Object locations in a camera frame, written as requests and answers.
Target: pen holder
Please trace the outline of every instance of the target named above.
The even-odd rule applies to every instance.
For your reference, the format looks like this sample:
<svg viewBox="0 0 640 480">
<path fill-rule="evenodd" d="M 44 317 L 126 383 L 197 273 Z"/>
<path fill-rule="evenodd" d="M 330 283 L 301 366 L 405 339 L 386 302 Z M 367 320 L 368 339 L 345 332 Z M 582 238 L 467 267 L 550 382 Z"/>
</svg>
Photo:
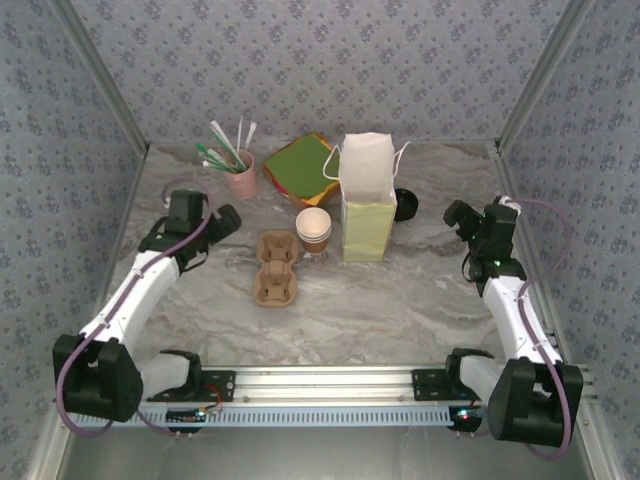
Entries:
<svg viewBox="0 0 640 480">
<path fill-rule="evenodd" d="M 224 173 L 224 176 L 231 196 L 237 200 L 248 200 L 258 193 L 258 174 L 253 155 L 245 150 L 240 150 L 238 154 L 247 170 L 242 173 Z"/>
</svg>

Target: paper cup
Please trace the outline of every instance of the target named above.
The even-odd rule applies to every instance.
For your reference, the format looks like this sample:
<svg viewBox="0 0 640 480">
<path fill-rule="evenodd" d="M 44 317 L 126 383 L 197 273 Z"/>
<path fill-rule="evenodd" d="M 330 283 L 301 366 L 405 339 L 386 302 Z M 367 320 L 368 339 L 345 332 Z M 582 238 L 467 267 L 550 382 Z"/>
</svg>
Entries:
<svg viewBox="0 0 640 480">
<path fill-rule="evenodd" d="M 307 252 L 321 253 L 331 236 L 331 217 L 321 208 L 306 208 L 296 217 L 296 230 Z"/>
</svg>

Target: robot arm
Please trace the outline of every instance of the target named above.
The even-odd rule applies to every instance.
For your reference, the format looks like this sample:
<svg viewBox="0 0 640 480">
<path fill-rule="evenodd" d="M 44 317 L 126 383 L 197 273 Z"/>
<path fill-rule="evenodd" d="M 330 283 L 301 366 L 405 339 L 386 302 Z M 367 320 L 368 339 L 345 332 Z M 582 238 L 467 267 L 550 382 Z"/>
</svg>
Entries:
<svg viewBox="0 0 640 480">
<path fill-rule="evenodd" d="M 144 324 L 164 292 L 180 275 L 202 263 L 190 265 L 198 254 L 208 254 L 210 245 L 240 227 L 236 211 L 224 205 L 218 209 L 219 217 L 212 215 L 201 234 L 173 254 L 144 268 L 161 252 L 195 233 L 203 221 L 205 200 L 204 194 L 198 192 L 174 191 L 169 215 L 160 219 L 142 240 L 130 272 L 111 300 L 79 335 L 62 335 L 56 341 L 53 363 L 58 381 L 64 363 L 77 346 L 97 327 L 105 325 L 73 363 L 65 379 L 64 406 L 68 412 L 122 422 L 131 418 L 142 399 L 168 389 L 179 389 L 179 393 L 188 396 L 201 388 L 197 355 L 164 351 L 139 365 L 131 355 Z M 132 282 L 136 277 L 139 277 L 137 281 Z"/>
<path fill-rule="evenodd" d="M 451 227 L 457 224 L 456 234 L 469 245 L 468 280 L 476 284 L 493 314 L 506 358 L 503 367 L 483 352 L 455 349 L 447 358 L 447 377 L 487 405 L 494 438 L 559 446 L 564 428 L 559 393 L 540 351 L 549 357 L 562 381 L 571 429 L 582 393 L 582 374 L 578 367 L 564 364 L 550 344 L 527 292 L 522 302 L 535 338 L 525 328 L 518 302 L 526 275 L 511 258 L 520 207 L 508 200 L 497 198 L 483 214 L 456 200 L 444 214 L 444 221 Z"/>
</svg>

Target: blue patterned wall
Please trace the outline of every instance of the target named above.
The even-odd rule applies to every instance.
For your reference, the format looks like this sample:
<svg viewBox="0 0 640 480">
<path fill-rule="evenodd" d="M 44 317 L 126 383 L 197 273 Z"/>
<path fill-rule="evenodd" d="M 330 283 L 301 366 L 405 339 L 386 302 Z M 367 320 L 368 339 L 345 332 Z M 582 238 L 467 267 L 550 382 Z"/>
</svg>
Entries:
<svg viewBox="0 0 640 480">
<path fill-rule="evenodd" d="M 74 0 L 152 141 L 494 138 L 566 0 Z"/>
<path fill-rule="evenodd" d="M 51 346 L 91 314 L 138 160 L 45 0 L 0 2 L 0 478 L 53 398 Z"/>
<path fill-rule="evenodd" d="M 508 154 L 520 193 L 559 205 L 571 257 L 552 279 L 564 330 L 598 394 L 628 474 L 640 478 L 640 4 L 596 3 Z M 548 265 L 554 215 L 529 215 Z"/>
</svg>

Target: white paper bag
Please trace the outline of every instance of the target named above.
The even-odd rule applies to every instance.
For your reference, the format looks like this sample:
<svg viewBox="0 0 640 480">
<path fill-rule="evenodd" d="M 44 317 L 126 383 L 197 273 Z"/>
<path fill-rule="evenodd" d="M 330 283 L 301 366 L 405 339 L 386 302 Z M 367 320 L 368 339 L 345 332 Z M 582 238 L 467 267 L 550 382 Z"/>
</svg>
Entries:
<svg viewBox="0 0 640 480">
<path fill-rule="evenodd" d="M 394 153 L 391 135 L 362 133 L 345 135 L 340 150 L 338 177 L 342 199 L 342 249 L 349 262 L 379 262 L 389 242 L 396 212 L 393 181 L 405 145 Z"/>
</svg>

